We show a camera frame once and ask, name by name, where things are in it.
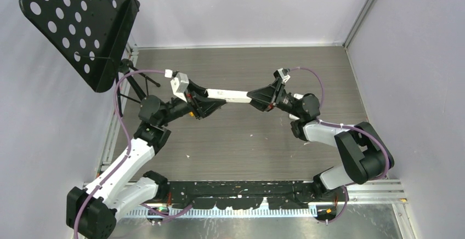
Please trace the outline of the white remote control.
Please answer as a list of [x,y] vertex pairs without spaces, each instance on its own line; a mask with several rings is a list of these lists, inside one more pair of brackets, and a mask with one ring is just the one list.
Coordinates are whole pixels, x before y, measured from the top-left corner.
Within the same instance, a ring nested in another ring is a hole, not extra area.
[[289,93],[289,116],[292,120],[298,120],[305,116],[305,107],[302,98],[297,98]]
[[225,90],[225,89],[207,89],[208,98],[222,99],[228,103],[245,103],[249,104],[252,99],[247,96],[246,91]]

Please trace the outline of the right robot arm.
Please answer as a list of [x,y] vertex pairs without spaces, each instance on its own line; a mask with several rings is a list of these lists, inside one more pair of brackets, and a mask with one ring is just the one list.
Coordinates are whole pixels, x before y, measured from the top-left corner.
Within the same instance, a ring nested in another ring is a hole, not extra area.
[[392,154],[370,123],[348,125],[322,121],[320,102],[312,93],[296,98],[286,92],[284,83],[277,78],[266,87],[248,92],[247,96],[251,98],[250,104],[260,111],[278,108],[295,116],[291,131],[296,138],[337,148],[342,163],[313,177],[311,188],[318,200],[327,201],[342,186],[383,178],[394,166]]

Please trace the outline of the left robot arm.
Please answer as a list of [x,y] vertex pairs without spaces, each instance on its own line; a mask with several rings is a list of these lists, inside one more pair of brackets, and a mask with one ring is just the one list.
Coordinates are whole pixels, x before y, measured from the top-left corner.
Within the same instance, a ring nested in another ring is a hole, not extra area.
[[206,89],[183,78],[172,78],[174,97],[164,102],[144,92],[132,81],[139,99],[141,123],[127,147],[107,170],[84,188],[74,187],[67,195],[66,223],[74,238],[109,238],[117,222],[136,206],[152,199],[163,202],[168,196],[167,180],[155,172],[146,173],[129,188],[125,185],[137,171],[165,146],[171,131],[166,125],[189,113],[205,118],[228,102],[245,97],[245,92]]

